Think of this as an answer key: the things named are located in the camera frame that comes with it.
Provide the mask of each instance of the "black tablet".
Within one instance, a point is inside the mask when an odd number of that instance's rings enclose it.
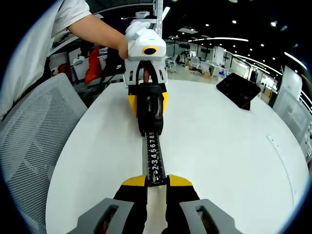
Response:
[[[231,73],[216,85],[217,89],[234,102],[239,108],[249,110],[250,101],[260,93],[260,87]]]

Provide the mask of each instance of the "hand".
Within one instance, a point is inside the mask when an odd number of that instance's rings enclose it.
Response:
[[[118,54],[123,60],[128,58],[128,42],[125,40],[120,43],[118,47]]]

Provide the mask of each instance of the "white round table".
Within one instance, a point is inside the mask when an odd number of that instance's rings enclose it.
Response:
[[[191,181],[198,196],[231,215],[241,232],[276,233],[309,178],[290,129],[257,97],[246,111],[214,85],[169,80],[167,90],[160,136],[166,174]],[[49,187],[48,234],[72,230],[81,214],[113,198],[126,179],[142,174],[142,137],[127,92],[122,83],[111,84],[67,140]],[[149,188],[148,216],[164,215],[165,204],[158,204],[165,203],[164,194]],[[155,224],[160,233],[164,217]],[[144,233],[154,233],[152,226],[148,218]]]

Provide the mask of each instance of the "tape measure numbers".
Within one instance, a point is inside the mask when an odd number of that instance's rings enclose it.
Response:
[[[148,186],[165,184],[166,174],[157,133],[145,133]]]

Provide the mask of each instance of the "office floor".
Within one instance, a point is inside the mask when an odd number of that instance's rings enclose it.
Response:
[[[178,79],[178,80],[189,80],[202,83],[218,84],[218,80],[214,78],[206,78],[203,75],[196,74],[195,72],[188,69],[188,67],[183,67],[177,65],[171,67],[174,72],[168,72],[168,79]]]

